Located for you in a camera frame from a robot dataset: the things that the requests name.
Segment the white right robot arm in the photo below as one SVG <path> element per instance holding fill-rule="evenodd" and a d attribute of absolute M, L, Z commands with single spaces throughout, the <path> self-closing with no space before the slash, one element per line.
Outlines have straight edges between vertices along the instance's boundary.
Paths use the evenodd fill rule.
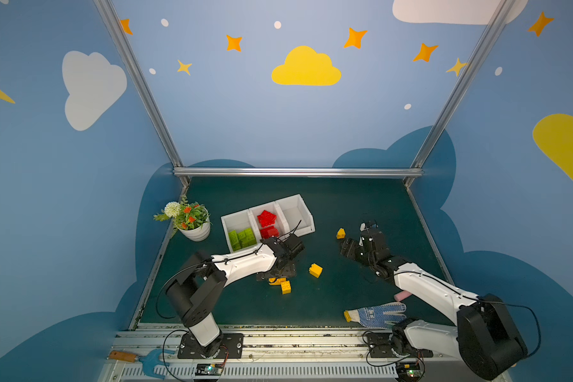
<path fill-rule="evenodd" d="M 493 380 L 531 356 L 509 313 L 509 305 L 493 294 L 480 296 L 452 286 L 419 265 L 393 255 L 385 235 L 364 229 L 361 239 L 342 239 L 343 256 L 370 267 L 378 278 L 418 297 L 451 322 L 449 326 L 406 318 L 392 327 L 391 348 L 399 356 L 421 350 L 462 361 L 483 380 Z"/>

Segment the orange lego brick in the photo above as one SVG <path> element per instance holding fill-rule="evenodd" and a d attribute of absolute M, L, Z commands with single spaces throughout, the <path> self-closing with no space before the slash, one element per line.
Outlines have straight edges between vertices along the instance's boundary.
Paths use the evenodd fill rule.
<path fill-rule="evenodd" d="M 286 278 L 270 278 L 268 280 L 268 282 L 271 286 L 278 286 L 282 283 L 285 283 L 286 281 L 287 281 Z"/>

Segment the red lego brick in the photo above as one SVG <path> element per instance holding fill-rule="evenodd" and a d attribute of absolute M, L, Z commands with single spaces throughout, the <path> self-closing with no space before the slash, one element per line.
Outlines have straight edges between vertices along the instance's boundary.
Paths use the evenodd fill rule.
<path fill-rule="evenodd" d="M 280 236 L 280 232 L 277 229 L 277 227 L 275 227 L 275 226 L 268 226 L 268 227 L 262 228 L 259 232 L 260 232 L 260 235 L 263 239 L 269 239 L 272 237 L 279 237 Z"/>
<path fill-rule="evenodd" d="M 262 213 L 257 216 L 257 221 L 259 222 L 261 228 L 273 226 L 276 222 L 276 219 L 277 216 L 267 210 L 262 211 Z"/>

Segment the yellow tall lego brick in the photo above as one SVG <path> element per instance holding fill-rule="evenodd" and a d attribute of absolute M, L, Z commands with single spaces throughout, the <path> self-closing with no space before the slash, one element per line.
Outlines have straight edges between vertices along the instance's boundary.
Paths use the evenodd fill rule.
<path fill-rule="evenodd" d="M 317 279 L 321 276 L 322 272 L 323 268 L 318 264 L 311 264 L 309 267 L 309 273 Z"/>

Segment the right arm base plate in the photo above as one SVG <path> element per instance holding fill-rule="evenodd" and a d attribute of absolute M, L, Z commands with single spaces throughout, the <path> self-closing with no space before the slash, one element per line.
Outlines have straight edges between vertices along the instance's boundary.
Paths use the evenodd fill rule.
<path fill-rule="evenodd" d="M 394 339 L 389 332 L 365 331 L 362 340 L 367 345 L 371 358 L 403 358 L 420 357 L 433 358 L 431 350 L 415 350 L 410 345 L 404 345 L 400 339 Z"/>

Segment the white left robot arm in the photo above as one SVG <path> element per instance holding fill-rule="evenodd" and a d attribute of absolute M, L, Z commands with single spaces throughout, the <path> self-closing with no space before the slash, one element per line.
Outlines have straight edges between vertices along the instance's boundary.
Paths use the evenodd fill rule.
<path fill-rule="evenodd" d="M 170 305 L 204 353 L 216 353 L 222 332 L 213 309 L 224 288 L 251 275 L 281 272 L 304 250 L 294 234 L 271 237 L 227 255 L 193 254 L 162 287 Z"/>

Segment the green lego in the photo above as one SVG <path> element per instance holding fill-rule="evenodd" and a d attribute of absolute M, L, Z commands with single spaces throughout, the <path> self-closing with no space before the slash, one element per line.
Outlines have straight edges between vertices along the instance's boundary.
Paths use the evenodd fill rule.
<path fill-rule="evenodd" d="M 251 228 L 246 228 L 240 232 L 236 230 L 230 231 L 228 239 L 232 252 L 257 245 L 255 234 Z"/>

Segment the small yellow lego front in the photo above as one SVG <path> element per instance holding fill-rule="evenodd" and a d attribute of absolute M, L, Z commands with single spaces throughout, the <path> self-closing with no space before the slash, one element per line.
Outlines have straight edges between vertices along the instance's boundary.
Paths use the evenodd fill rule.
<path fill-rule="evenodd" d="M 287 280 L 280 283 L 282 294 L 291 294 L 291 283 Z"/>

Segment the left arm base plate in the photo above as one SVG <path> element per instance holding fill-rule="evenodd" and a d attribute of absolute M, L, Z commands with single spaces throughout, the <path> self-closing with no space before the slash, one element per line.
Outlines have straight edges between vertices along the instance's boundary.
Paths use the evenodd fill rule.
<path fill-rule="evenodd" d="M 243 334 L 220 334 L 206 346 L 199 344 L 193 334 L 181 338 L 178 359 L 240 359 L 244 348 Z"/>

